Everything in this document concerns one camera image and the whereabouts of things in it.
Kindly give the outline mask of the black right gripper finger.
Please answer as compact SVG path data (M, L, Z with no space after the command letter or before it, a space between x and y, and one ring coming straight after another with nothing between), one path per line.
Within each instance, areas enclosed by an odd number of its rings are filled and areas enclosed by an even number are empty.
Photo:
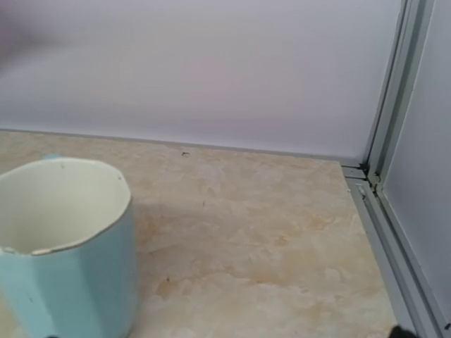
M397 325L391 330L391 338L416 338L416 335Z

